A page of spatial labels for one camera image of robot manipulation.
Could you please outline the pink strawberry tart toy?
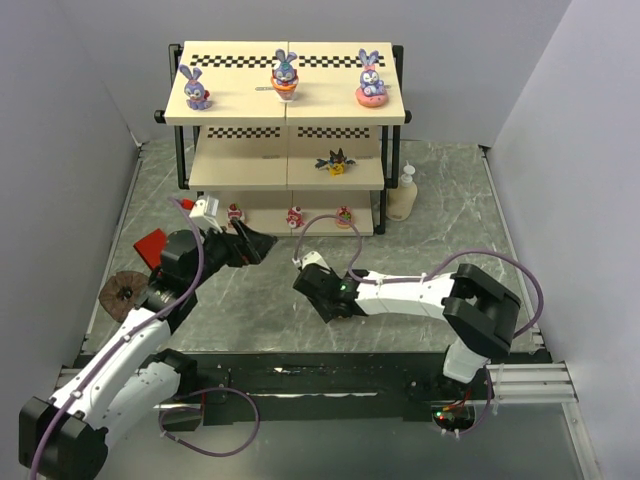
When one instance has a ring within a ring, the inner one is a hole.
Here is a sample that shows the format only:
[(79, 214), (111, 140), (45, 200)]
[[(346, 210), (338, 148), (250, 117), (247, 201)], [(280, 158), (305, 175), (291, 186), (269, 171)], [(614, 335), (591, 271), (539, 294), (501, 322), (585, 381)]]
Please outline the pink strawberry tart toy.
[(353, 214), (351, 209), (346, 206), (340, 206), (336, 212), (335, 224), (340, 229), (349, 229), (353, 223)]

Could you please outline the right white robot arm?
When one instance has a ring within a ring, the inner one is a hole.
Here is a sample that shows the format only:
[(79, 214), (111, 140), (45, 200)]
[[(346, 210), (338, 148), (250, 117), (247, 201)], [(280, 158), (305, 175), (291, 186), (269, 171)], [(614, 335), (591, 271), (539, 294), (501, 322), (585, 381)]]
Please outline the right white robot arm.
[(462, 384), (489, 362), (509, 355), (521, 308), (514, 292), (468, 263), (429, 279), (360, 269), (339, 276), (322, 261), (306, 262), (293, 289), (325, 322), (403, 314), (447, 323), (456, 338), (445, 351), (442, 375)]

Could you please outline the purple bunny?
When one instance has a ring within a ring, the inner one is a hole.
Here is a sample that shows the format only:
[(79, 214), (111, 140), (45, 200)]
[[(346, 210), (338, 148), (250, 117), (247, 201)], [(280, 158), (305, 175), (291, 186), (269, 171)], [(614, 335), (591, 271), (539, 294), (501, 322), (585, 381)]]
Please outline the purple bunny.
[(356, 100), (363, 107), (382, 107), (388, 102), (388, 93), (386, 85), (377, 71), (379, 52), (373, 50), (368, 53), (364, 48), (361, 48), (358, 57), (362, 63), (362, 71), (359, 77), (359, 87), (355, 91)]
[(282, 102), (292, 102), (299, 83), (298, 72), (294, 65), (298, 55), (295, 52), (277, 49), (275, 57), (277, 62), (271, 74), (272, 88)]
[(200, 82), (203, 72), (199, 67), (189, 67), (181, 64), (179, 72), (187, 79), (184, 93), (187, 97), (186, 104), (192, 110), (204, 111), (212, 106), (210, 92)]

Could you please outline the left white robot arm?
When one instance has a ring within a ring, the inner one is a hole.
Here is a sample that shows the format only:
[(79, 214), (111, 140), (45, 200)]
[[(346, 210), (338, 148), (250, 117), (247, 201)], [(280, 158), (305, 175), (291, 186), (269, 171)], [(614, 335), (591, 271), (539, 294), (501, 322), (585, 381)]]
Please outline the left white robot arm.
[(160, 262), (120, 329), (49, 399), (19, 414), (19, 462), (32, 479), (93, 479), (116, 443), (153, 406), (195, 384), (190, 357), (160, 347), (197, 303), (196, 289), (223, 267), (260, 264), (273, 235), (235, 220), (233, 230), (196, 225), (168, 235)]

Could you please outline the cream pump bottle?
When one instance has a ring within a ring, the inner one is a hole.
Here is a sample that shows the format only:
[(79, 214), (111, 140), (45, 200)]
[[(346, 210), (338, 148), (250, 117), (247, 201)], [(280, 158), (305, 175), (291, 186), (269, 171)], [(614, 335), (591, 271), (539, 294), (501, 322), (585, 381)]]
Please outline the cream pump bottle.
[(410, 216), (418, 193), (417, 185), (413, 179), (415, 172), (415, 167), (406, 163), (399, 177), (398, 187), (388, 191), (387, 219), (404, 221)]

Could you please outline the black dragon toy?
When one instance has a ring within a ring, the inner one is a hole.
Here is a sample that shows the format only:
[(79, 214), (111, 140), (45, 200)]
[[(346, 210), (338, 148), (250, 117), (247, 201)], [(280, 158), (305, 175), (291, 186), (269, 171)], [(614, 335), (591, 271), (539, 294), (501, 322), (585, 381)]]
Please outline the black dragon toy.
[(344, 153), (342, 148), (337, 151), (330, 150), (328, 159), (317, 159), (315, 162), (316, 170), (326, 170), (331, 176), (339, 176), (345, 173), (348, 167), (355, 166), (357, 162), (350, 159)]

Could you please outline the red cardboard box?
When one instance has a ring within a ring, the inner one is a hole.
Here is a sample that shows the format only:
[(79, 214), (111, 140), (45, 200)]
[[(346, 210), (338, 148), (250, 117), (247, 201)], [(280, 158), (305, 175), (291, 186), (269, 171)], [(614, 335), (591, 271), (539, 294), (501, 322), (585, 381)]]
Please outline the red cardboard box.
[(150, 270), (160, 265), (166, 240), (166, 233), (157, 228), (133, 244), (134, 250)]

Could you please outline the strawberry cake slice toy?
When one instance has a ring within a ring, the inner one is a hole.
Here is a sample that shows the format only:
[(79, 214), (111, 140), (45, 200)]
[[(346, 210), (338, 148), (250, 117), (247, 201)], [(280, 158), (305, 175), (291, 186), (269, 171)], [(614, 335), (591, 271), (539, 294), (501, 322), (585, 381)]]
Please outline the strawberry cake slice toy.
[(237, 203), (231, 203), (227, 208), (227, 227), (229, 229), (234, 227), (234, 221), (246, 223), (244, 210)]

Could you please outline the green and brown plush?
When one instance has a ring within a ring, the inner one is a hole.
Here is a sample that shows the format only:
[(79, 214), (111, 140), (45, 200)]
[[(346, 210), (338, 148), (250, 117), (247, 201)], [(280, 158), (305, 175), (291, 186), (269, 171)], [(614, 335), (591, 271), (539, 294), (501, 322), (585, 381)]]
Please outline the green and brown plush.
[(102, 287), (98, 301), (117, 323), (123, 323), (148, 285), (149, 277), (136, 271), (120, 271)]

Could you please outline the beige three-tier shelf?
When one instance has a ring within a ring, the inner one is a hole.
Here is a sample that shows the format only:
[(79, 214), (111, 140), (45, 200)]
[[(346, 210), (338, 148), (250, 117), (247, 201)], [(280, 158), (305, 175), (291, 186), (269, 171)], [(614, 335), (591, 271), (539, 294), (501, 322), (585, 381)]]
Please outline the beige three-tier shelf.
[(279, 236), (386, 230), (407, 178), (404, 56), (389, 42), (187, 41), (168, 48), (171, 90), (155, 113), (174, 132), (180, 189), (218, 198)]

